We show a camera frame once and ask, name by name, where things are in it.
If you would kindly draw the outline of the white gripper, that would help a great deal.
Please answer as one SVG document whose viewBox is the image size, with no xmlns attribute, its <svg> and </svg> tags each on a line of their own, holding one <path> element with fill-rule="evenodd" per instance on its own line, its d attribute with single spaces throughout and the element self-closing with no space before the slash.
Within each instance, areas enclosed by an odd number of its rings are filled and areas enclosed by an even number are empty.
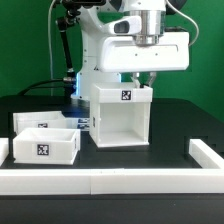
<svg viewBox="0 0 224 224">
<path fill-rule="evenodd" d="M 133 72 L 135 88 L 141 87 L 139 72 L 150 72 L 145 85 L 151 87 L 157 77 L 153 71 L 185 70 L 189 66 L 188 32 L 165 32 L 156 44 L 138 45 L 134 35 L 142 27 L 139 16 L 125 16 L 104 24 L 105 36 L 98 43 L 98 69 Z"/>
</svg>

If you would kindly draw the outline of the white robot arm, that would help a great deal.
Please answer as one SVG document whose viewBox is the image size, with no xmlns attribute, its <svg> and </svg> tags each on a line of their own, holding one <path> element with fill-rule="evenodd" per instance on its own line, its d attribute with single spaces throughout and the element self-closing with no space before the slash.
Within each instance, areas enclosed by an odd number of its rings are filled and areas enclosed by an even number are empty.
<svg viewBox="0 0 224 224">
<path fill-rule="evenodd" d="M 88 101 L 97 82 L 119 82 L 123 73 L 184 70 L 189 33 L 165 27 L 165 19 L 187 0 L 106 0 L 83 7 L 80 26 L 83 65 L 76 99 Z"/>
</svg>

